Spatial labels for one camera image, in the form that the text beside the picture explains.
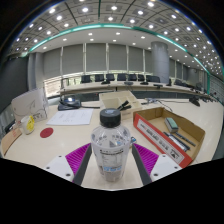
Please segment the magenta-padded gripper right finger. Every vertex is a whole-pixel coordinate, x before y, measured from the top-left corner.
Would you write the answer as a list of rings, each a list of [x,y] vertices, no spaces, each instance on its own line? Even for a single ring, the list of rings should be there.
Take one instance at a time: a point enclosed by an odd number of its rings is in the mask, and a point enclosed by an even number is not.
[[[181,167],[166,154],[157,155],[136,143],[132,144],[132,154],[144,185],[181,170]]]

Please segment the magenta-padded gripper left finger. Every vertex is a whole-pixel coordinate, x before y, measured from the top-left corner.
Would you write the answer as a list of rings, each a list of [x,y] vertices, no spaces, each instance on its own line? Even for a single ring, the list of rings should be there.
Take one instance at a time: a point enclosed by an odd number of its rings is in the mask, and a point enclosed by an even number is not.
[[[81,185],[91,154],[91,144],[88,143],[66,156],[57,156],[46,165],[45,170],[76,185]]]

